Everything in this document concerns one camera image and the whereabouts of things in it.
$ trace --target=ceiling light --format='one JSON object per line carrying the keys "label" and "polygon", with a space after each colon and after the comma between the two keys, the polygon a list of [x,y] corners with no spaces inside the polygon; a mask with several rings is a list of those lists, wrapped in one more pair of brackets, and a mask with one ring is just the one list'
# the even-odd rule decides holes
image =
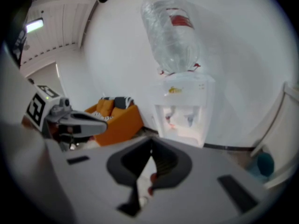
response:
{"label": "ceiling light", "polygon": [[27,33],[32,32],[36,29],[39,29],[42,26],[43,26],[43,19],[42,18],[36,19],[26,25]]}

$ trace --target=white wall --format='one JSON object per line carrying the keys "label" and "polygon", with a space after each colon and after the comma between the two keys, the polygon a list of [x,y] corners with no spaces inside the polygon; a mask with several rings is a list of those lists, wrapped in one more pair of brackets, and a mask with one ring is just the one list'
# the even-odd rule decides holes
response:
{"label": "white wall", "polygon": [[38,70],[27,78],[31,78],[34,80],[34,83],[39,85],[47,85],[52,90],[58,92],[61,95],[64,95],[64,91],[62,89],[57,70],[56,63],[52,63],[47,65],[46,67]]}
{"label": "white wall", "polygon": [[21,73],[24,77],[28,77],[53,62],[58,65],[64,95],[70,99],[73,109],[83,111],[98,102],[102,95],[95,89],[86,66],[84,52],[78,50],[77,45],[44,57],[30,66],[23,65]]}
{"label": "white wall", "polygon": [[[250,147],[278,110],[284,81],[298,79],[294,34],[269,0],[188,0],[199,35],[199,71],[216,80],[207,143]],[[107,96],[132,96],[155,129],[146,87],[161,77],[141,20],[142,0],[96,9],[84,43],[93,80]]]}

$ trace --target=orange cushion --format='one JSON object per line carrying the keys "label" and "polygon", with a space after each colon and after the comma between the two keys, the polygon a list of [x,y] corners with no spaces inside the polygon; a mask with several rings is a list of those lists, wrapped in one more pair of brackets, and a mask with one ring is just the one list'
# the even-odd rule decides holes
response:
{"label": "orange cushion", "polygon": [[104,117],[110,116],[113,107],[114,107],[114,100],[105,100],[103,107],[100,111],[101,115],[103,115]]}
{"label": "orange cushion", "polygon": [[123,109],[120,109],[120,108],[115,107],[115,108],[113,109],[113,111],[112,111],[111,116],[116,117],[116,116],[121,115],[123,112],[124,112]]}
{"label": "orange cushion", "polygon": [[103,108],[103,104],[104,104],[104,99],[100,99],[98,104],[97,104],[97,108],[96,108],[96,112],[100,113],[101,109]]}

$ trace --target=robotic arm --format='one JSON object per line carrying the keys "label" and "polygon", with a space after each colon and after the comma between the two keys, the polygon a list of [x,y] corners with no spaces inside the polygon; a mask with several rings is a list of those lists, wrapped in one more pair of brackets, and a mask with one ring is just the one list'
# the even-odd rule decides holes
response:
{"label": "robotic arm", "polygon": [[74,111],[68,98],[62,97],[46,85],[34,85],[26,116],[44,138],[58,141],[63,151],[71,144],[87,142],[90,137],[107,130],[107,123],[86,112]]}

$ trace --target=red label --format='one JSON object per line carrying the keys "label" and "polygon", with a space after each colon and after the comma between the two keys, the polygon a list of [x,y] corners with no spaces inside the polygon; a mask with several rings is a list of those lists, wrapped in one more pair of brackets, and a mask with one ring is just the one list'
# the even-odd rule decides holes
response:
{"label": "red label", "polygon": [[170,16],[171,22],[173,26],[187,26],[194,29],[194,26],[192,25],[189,18],[181,16],[181,15],[175,15]]}
{"label": "red label", "polygon": [[188,13],[185,10],[173,7],[167,8],[166,11],[169,14],[173,26],[187,26],[194,29]]}

